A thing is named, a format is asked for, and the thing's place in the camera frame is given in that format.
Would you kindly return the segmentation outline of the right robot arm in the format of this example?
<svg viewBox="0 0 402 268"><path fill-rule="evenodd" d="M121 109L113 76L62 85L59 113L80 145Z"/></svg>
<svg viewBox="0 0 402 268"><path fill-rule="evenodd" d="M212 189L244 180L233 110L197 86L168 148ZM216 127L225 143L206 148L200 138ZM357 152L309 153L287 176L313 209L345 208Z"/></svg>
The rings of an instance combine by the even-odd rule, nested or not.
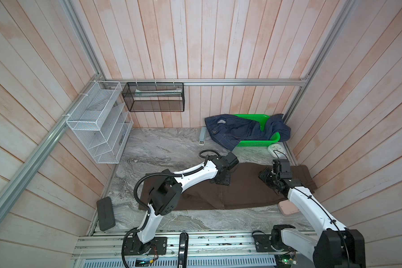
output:
<svg viewBox="0 0 402 268"><path fill-rule="evenodd" d="M313 239L292 225L278 224L270 235L274 250L291 248L311 260L316 268L366 267L363 235L335 219L316 200L310 189L293 177L288 160L274 160L272 167L266 167L259 173L259 179L293 203L318 236Z"/></svg>

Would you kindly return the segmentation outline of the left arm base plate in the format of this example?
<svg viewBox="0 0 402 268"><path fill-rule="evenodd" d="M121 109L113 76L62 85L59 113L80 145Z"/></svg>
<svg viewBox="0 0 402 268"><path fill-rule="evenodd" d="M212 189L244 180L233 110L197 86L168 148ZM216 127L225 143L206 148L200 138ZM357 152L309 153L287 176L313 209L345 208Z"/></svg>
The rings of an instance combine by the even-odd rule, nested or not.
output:
<svg viewBox="0 0 402 268"><path fill-rule="evenodd" d="M154 237L147 243L142 243L138 236L124 239L123 256L133 255L165 255L168 239L166 237Z"/></svg>

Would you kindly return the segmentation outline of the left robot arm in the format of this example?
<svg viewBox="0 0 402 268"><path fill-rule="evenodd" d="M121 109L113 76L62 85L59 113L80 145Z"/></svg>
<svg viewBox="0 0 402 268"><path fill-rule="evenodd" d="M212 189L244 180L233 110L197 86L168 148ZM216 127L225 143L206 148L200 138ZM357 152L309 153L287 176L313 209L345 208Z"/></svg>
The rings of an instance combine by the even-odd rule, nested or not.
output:
<svg viewBox="0 0 402 268"><path fill-rule="evenodd" d="M230 185L231 170L239 163L237 156L233 153L222 156L215 150L203 150L201 153L212 155L199 154L204 159L199 165L180 172L166 169L161 173L147 174L136 183L134 199L146 209L146 214L138 228L125 234L121 250L123 257L143 255L151 250L151 241L163 217L176 209L182 193L187 189L207 180L219 185ZM138 188L150 178L156 181L149 192L148 202L143 202L138 196Z"/></svg>

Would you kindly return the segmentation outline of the brown trousers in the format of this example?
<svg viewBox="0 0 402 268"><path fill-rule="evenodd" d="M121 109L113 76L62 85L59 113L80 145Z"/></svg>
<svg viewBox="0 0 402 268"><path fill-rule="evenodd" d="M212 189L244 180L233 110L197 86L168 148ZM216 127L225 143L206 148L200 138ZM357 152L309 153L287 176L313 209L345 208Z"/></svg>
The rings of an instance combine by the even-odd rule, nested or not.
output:
<svg viewBox="0 0 402 268"><path fill-rule="evenodd" d="M229 186L208 180L192 186L182 193L176 210L229 210L278 204L285 197L259 179L260 173L266 168L272 169L273 166L238 164L232 169Z"/></svg>

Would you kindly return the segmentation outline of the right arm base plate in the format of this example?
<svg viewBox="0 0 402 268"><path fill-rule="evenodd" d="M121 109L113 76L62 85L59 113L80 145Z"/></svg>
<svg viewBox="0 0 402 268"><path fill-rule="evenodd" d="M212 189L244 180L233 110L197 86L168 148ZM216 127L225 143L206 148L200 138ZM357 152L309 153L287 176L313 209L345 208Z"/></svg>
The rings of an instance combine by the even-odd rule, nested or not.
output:
<svg viewBox="0 0 402 268"><path fill-rule="evenodd" d="M254 233L252 238L257 252L289 253L295 251L292 247L285 245L282 240L275 235Z"/></svg>

